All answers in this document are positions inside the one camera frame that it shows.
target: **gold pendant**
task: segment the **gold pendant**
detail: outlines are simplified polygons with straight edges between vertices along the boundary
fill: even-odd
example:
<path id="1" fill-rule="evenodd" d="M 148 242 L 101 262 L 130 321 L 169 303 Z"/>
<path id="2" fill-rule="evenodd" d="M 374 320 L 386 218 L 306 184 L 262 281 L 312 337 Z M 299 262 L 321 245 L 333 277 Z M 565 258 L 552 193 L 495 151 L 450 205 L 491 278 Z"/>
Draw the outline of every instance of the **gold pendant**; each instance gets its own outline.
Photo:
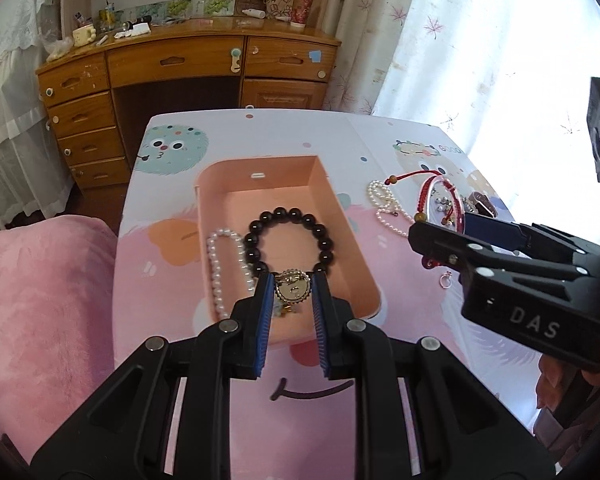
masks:
<path id="1" fill-rule="evenodd" d="M 282 303 L 282 316 L 293 312 L 291 306 L 306 300 L 309 293 L 311 293 L 311 280 L 306 272 L 289 269 L 276 275 L 276 296 Z"/>

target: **pearl necklace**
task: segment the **pearl necklace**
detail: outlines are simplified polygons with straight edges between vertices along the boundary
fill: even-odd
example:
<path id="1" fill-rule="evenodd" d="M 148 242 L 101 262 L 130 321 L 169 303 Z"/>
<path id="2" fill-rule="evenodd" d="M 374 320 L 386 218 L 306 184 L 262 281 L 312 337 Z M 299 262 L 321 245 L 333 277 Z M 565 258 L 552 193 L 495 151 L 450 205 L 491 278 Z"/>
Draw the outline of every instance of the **pearl necklace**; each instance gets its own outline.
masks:
<path id="1" fill-rule="evenodd" d="M 256 288 L 255 282 L 251 277 L 251 270 L 244 256 L 244 244 L 242 243 L 242 237 L 235 231 L 231 231 L 231 229 L 218 229 L 217 231 L 211 233 L 211 236 L 206 240 L 206 252 L 209 257 L 209 263 L 211 263 L 211 289 L 214 295 L 214 304 L 216 306 L 218 317 L 220 319 L 227 319 L 229 314 L 225 310 L 224 303 L 222 302 L 222 288 L 220 281 L 221 268 L 220 260 L 218 260 L 218 254 L 216 253 L 216 240 L 218 240 L 218 237 L 221 236 L 231 238 L 238 249 L 238 263 L 240 264 L 240 269 L 244 274 L 244 281 L 247 284 L 247 290 L 249 293 L 253 294 Z"/>
<path id="2" fill-rule="evenodd" d="M 408 238 L 409 234 L 407 232 L 392 226 L 389 224 L 389 222 L 382 218 L 383 214 L 390 214 L 393 216 L 398 216 L 401 214 L 405 217 L 407 222 L 411 224 L 414 223 L 413 218 L 404 209 L 402 209 L 402 206 L 389 187 L 379 180 L 374 180 L 366 187 L 366 193 L 368 194 L 371 203 L 376 206 L 376 218 L 378 218 L 378 221 L 385 227 L 391 229 L 391 231 L 394 233 L 399 234 L 404 238 Z"/>

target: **pink blanket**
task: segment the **pink blanket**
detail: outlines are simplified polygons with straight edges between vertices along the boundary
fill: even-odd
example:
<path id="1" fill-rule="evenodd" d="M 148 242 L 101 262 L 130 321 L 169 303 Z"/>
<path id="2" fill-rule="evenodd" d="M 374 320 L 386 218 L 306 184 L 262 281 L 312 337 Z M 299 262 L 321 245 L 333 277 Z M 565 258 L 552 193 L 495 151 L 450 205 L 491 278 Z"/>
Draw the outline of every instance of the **pink blanket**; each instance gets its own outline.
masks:
<path id="1" fill-rule="evenodd" d="M 0 231 L 0 435 L 28 462 L 113 370 L 115 256 L 95 218 Z"/>

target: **black bead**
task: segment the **black bead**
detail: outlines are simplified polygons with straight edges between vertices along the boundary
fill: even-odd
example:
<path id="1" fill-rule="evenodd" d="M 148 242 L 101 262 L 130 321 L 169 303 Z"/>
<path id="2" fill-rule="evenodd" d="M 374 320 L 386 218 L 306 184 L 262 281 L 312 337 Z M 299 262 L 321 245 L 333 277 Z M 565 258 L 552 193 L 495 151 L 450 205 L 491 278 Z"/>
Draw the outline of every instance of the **black bead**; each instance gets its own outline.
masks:
<path id="1" fill-rule="evenodd" d="M 264 224 L 260 220 L 254 220 L 249 224 L 249 232 L 259 235 L 264 231 Z"/>
<path id="2" fill-rule="evenodd" d="M 314 272 L 326 272 L 328 274 L 329 273 L 329 267 L 327 267 L 325 264 L 315 264 L 314 265 Z"/>
<path id="3" fill-rule="evenodd" d="M 289 213 L 286 212 L 286 209 L 283 207 L 277 207 L 273 210 L 273 219 L 276 222 L 284 224 L 289 222 Z"/>
<path id="4" fill-rule="evenodd" d="M 260 237 L 254 233 L 248 233 L 242 240 L 246 248 L 257 247 Z"/>
<path id="5" fill-rule="evenodd" d="M 253 264 L 253 275 L 257 278 L 263 272 L 269 272 L 269 266 L 265 262 L 255 262 Z"/>
<path id="6" fill-rule="evenodd" d="M 247 259 L 247 261 L 250 264 L 254 264 L 255 262 L 259 262 L 260 261 L 260 250 L 252 247 L 250 249 L 247 249 L 246 251 L 244 251 L 244 257 Z"/>
<path id="7" fill-rule="evenodd" d="M 325 237 L 328 234 L 327 228 L 322 224 L 314 225 L 314 228 L 311 229 L 314 233 L 314 236 L 318 239 Z"/>
<path id="8" fill-rule="evenodd" d="M 289 210 L 289 218 L 294 224 L 299 224 L 302 222 L 302 211 L 300 211 L 297 207 L 292 207 Z"/>
<path id="9" fill-rule="evenodd" d="M 273 223 L 273 213 L 271 211 L 263 211 L 260 213 L 260 221 L 265 227 L 270 226 Z"/>
<path id="10" fill-rule="evenodd" d="M 323 236 L 318 240 L 318 248 L 321 251 L 331 251 L 333 249 L 333 240 L 328 236 Z"/>
<path id="11" fill-rule="evenodd" d="M 333 253 L 331 251 L 320 251 L 320 256 L 318 256 L 320 263 L 329 265 L 333 261 Z"/>
<path id="12" fill-rule="evenodd" d="M 302 216 L 302 225 L 305 229 L 313 229 L 315 225 L 315 216 L 311 213 Z"/>

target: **silver ring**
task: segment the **silver ring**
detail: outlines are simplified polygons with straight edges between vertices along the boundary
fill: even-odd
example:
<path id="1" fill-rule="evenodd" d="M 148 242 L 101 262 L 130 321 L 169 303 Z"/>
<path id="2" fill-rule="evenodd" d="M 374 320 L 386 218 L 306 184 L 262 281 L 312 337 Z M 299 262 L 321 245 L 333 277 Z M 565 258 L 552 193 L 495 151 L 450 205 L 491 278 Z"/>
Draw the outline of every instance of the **silver ring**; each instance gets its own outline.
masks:
<path id="1" fill-rule="evenodd" d="M 442 288 L 450 288 L 451 287 L 451 271 L 448 270 L 438 280 L 438 283 Z"/>

